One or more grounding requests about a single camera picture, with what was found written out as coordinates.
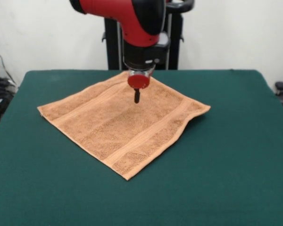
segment metal pole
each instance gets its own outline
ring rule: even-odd
[[[168,15],[168,29],[167,29],[169,38],[171,38],[171,30],[172,30],[172,14],[170,13]],[[170,59],[170,49],[168,50],[166,54],[166,70],[169,70],[169,59]]]
[[[117,23],[117,43],[118,43],[118,67],[119,70],[123,68],[123,61],[122,61],[122,40],[121,40],[121,26],[120,23]]]

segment white wall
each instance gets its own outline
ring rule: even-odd
[[[283,80],[283,0],[196,0],[184,15],[180,69],[257,69]],[[103,19],[69,0],[0,0],[0,53],[21,82],[29,70],[107,69]]]

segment towel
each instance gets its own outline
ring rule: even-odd
[[[128,72],[122,72],[38,110],[83,150],[129,180],[176,142],[187,123],[210,106],[154,78],[135,104],[127,77]]]

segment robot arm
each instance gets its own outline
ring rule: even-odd
[[[155,65],[164,63],[170,41],[162,32],[166,0],[70,0],[73,8],[117,20],[123,31],[123,61],[129,69],[128,84],[146,88]]]

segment green table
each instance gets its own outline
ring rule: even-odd
[[[130,181],[36,107],[116,71],[29,72],[0,123],[0,226],[283,226],[283,107],[256,71],[156,71],[211,105]]]

